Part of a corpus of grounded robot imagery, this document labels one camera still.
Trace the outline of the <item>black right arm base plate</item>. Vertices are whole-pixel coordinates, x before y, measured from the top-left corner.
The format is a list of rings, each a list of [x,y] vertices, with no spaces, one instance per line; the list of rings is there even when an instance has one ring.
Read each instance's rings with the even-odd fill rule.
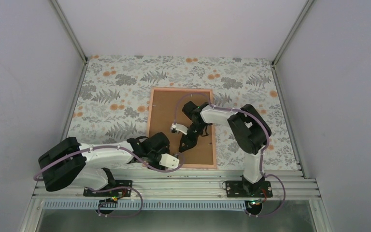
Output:
[[[228,198],[271,198],[273,197],[270,181],[260,180],[255,184],[245,181],[224,182],[224,189]]]

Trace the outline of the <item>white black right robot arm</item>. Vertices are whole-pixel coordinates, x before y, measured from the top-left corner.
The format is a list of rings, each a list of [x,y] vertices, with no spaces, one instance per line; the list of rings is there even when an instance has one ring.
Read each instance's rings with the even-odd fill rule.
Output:
[[[256,109],[246,104],[242,108],[223,108],[205,102],[200,106],[187,102],[182,112],[191,120],[190,126],[173,122],[172,133],[181,133],[179,152],[197,145],[198,138],[206,136],[208,126],[218,124],[231,129],[237,145],[245,152],[242,189],[245,195],[254,197],[265,181],[263,153],[270,144],[272,131]]]

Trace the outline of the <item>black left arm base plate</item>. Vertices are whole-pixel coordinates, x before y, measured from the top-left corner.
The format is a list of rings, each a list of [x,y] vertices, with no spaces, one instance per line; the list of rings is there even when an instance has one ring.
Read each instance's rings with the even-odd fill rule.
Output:
[[[107,185],[104,188],[96,191],[89,190],[85,188],[83,191],[83,196],[85,197],[130,197],[131,189],[127,187],[132,187],[132,180],[116,180],[114,185]]]

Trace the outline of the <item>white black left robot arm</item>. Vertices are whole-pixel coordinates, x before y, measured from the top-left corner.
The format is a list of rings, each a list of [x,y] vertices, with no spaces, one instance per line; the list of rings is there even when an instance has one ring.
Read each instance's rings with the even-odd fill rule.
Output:
[[[80,186],[104,196],[115,189],[112,169],[119,164],[143,162],[164,171],[179,165],[179,159],[170,154],[170,142],[162,132],[104,145],[84,144],[68,137],[38,158],[41,169],[48,167],[41,174],[48,192]]]

